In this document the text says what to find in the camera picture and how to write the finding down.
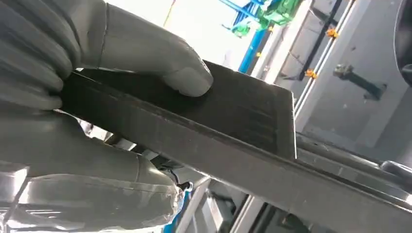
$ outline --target orange clip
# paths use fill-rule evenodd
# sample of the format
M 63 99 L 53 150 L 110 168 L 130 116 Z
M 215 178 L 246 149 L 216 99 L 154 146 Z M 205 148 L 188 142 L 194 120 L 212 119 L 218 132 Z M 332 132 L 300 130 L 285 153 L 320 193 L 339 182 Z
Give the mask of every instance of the orange clip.
M 338 37 L 338 33 L 336 32 L 336 30 L 334 28 L 328 29 L 326 31 L 326 35 L 328 35 L 329 37 L 333 37 L 333 38 Z
M 318 77 L 318 75 L 315 72 L 313 72 L 312 69 L 306 70 L 305 76 L 311 77 L 313 79 L 316 79 Z

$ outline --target metal frame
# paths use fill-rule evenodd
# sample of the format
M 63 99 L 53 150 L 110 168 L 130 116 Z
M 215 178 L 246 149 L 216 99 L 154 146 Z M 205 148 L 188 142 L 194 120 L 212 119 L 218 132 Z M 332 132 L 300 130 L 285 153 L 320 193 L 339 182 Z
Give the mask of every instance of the metal frame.
M 261 199 L 249 195 L 235 219 L 230 233 L 249 233 L 264 203 Z
M 207 188 L 209 187 L 210 184 L 210 178 L 203 182 L 199 187 L 197 187 L 193 193 L 192 198 L 190 199 L 190 202 L 188 204 L 188 207 L 184 211 L 182 217 L 179 219 L 179 225 L 177 225 L 176 228 L 176 233 L 185 233 L 190 222 L 192 221 L 192 218 L 194 216 L 194 213 L 196 212 L 200 201 L 202 200 L 203 195 L 205 194 Z

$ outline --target black cable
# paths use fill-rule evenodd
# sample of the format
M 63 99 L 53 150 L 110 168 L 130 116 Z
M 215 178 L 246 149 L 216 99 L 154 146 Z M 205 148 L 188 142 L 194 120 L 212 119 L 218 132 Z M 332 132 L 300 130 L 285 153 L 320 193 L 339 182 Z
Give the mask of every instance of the black cable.
M 174 180 L 176 181 L 176 183 L 180 183 L 179 178 L 177 177 L 176 173 L 172 169 L 170 169 L 169 172 L 170 174 L 174 176 Z

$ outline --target dark metal sheet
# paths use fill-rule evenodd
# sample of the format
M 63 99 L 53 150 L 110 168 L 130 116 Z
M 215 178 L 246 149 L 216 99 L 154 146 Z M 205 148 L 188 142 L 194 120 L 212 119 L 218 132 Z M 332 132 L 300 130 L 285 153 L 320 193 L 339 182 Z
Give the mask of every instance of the dark metal sheet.
M 249 85 L 249 82 L 241 78 L 236 79 L 239 74 L 230 74 L 228 71 L 220 74 L 222 77 L 232 78 L 233 83 L 219 89 L 227 91 L 228 98 L 236 94 L 233 89 Z M 255 93 L 259 93 L 266 87 L 253 88 Z M 282 88 L 275 88 L 283 93 Z M 399 233 L 410 232 L 412 229 L 412 215 L 409 210 L 288 158 L 285 151 L 290 152 L 290 149 L 281 150 L 282 144 L 279 143 L 282 135 L 289 136 L 286 132 L 277 134 L 278 153 L 272 153 L 268 151 L 270 147 L 262 150 L 262 147 L 258 148 L 257 145 L 253 146 L 244 140 L 240 141 L 239 138 L 235 139 L 190 120 L 188 115 L 177 115 L 109 87 L 107 83 L 98 83 L 78 75 L 67 80 L 62 98 L 63 110 L 69 113 L 108 131 L 120 133 L 130 141 L 141 143 L 188 167 L 260 197 L 280 209 L 338 232 Z M 237 99 L 236 96 L 233 98 L 233 101 L 245 101 Z M 291 105 L 291 96 L 283 101 L 288 101 L 285 106 Z M 204 110 L 203 106 L 197 103 L 192 108 L 198 108 L 201 112 Z M 285 108 L 282 114 L 277 115 L 277 126 L 289 122 L 279 120 L 279 117 L 292 119 L 287 111 Z M 221 120 L 235 116 L 221 115 Z M 289 139 L 286 142 L 284 145 L 288 147 Z

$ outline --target gloved hand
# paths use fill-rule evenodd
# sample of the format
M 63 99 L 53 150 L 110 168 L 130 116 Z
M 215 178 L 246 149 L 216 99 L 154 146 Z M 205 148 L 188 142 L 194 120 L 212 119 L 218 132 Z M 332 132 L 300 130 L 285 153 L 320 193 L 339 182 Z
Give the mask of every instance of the gloved hand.
M 87 232 L 167 224 L 182 190 L 145 158 L 87 138 L 74 118 L 52 111 L 64 104 L 55 94 L 87 67 L 151 72 L 201 96 L 213 78 L 199 56 L 102 0 L 0 0 L 0 23 L 0 160 L 30 168 L 24 191 L 13 193 L 18 208 L 8 202 L 0 226 Z

